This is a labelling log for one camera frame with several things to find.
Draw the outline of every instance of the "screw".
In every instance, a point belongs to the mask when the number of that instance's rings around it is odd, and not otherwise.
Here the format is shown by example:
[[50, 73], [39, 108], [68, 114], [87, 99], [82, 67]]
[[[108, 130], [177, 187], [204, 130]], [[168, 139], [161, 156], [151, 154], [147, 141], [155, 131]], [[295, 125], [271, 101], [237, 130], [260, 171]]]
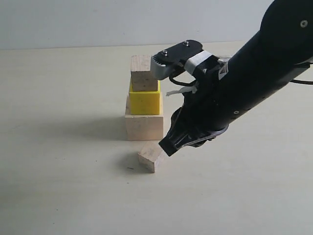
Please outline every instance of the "screw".
[[163, 51], [162, 51], [162, 54], [165, 55], [165, 56], [167, 56], [167, 50], [163, 50]]
[[189, 46], [189, 42], [188, 42], [188, 41], [184, 41], [183, 44], [184, 44], [184, 46], [186, 46], [186, 47]]
[[309, 22], [307, 20], [303, 20], [300, 23], [301, 28], [306, 28], [308, 26]]

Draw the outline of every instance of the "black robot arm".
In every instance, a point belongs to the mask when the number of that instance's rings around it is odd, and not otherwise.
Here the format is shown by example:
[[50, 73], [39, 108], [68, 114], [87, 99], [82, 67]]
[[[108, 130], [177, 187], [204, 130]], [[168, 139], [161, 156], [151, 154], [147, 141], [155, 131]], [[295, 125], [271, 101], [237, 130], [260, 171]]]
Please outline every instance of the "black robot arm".
[[[228, 61], [188, 40], [151, 59], [156, 79], [193, 87], [171, 118], [160, 141], [168, 156], [185, 146], [199, 147], [225, 132], [230, 123], [310, 68], [313, 61], [313, 1], [275, 0], [260, 30]], [[191, 74], [192, 83], [175, 77]]]

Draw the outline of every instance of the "white label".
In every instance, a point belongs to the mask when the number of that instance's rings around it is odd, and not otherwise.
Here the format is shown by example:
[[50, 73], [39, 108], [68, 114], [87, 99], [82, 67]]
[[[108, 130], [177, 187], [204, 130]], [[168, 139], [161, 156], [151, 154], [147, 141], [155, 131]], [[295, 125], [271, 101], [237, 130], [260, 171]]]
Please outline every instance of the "white label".
[[219, 71], [219, 80], [221, 80], [228, 73], [228, 62]]

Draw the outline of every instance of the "white wall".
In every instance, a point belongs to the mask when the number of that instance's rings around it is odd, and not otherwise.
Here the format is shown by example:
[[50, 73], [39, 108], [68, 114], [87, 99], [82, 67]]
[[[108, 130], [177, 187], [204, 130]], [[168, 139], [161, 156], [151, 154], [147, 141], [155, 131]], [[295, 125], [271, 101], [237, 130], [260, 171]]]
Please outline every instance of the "white wall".
[[0, 0], [0, 49], [249, 39], [272, 0]]

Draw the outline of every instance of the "wooden block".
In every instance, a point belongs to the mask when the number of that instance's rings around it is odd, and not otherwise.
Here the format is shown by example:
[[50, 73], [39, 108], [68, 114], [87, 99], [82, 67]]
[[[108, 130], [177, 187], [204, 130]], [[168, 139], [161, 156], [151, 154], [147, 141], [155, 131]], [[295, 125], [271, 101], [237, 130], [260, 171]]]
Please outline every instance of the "wooden block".
[[131, 81], [134, 92], [155, 92], [158, 81], [150, 72], [151, 56], [135, 55], [131, 58]]
[[159, 164], [163, 161], [165, 153], [155, 141], [147, 142], [138, 153], [139, 163], [155, 173]]
[[130, 83], [129, 99], [130, 110], [132, 115], [160, 115], [161, 100], [160, 82], [156, 92], [134, 92]]
[[131, 115], [130, 102], [127, 97], [125, 122], [129, 141], [159, 141], [164, 137], [163, 102], [160, 100], [159, 115]]

